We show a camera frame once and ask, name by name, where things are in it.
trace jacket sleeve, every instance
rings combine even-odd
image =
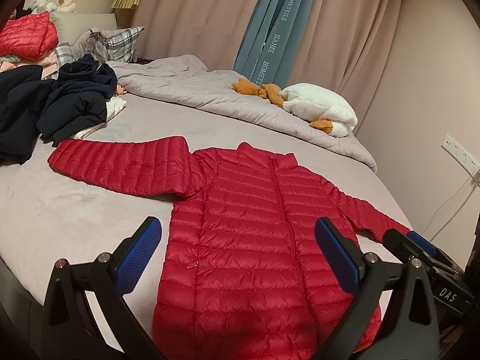
[[[345,195],[327,179],[322,177],[321,183],[335,206],[349,219],[354,230],[369,230],[377,242],[382,242],[388,229],[394,228],[404,235],[410,231],[365,200]]]
[[[51,168],[79,181],[136,196],[201,190],[216,173],[214,149],[191,154],[183,137],[119,143],[67,139],[49,157]]]

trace red puffer jacket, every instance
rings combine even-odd
[[[27,15],[9,20],[0,33],[0,56],[16,54],[36,61],[45,51],[57,47],[57,30],[50,21],[50,14]]]
[[[328,216],[357,243],[408,229],[299,166],[247,143],[189,153],[183,137],[146,143],[66,140],[49,158],[63,174],[132,195],[176,193],[154,312],[171,360],[309,359],[348,308],[314,239]],[[371,342],[380,312],[360,345]]]

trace power outlet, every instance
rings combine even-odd
[[[442,147],[463,166],[469,175],[474,176],[475,172],[480,168],[480,163],[450,135],[445,137]]]

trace beige headboard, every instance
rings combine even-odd
[[[50,20],[57,28],[58,42],[74,44],[85,31],[93,27],[100,30],[117,30],[113,13],[66,13],[54,12]]]

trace gray comforter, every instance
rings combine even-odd
[[[236,93],[231,84],[244,77],[234,71],[208,71],[205,64],[193,55],[158,59],[145,65],[109,64],[117,74],[119,84],[129,93],[254,123],[354,158],[376,171],[373,157],[352,134],[345,138],[330,137],[268,100]]]

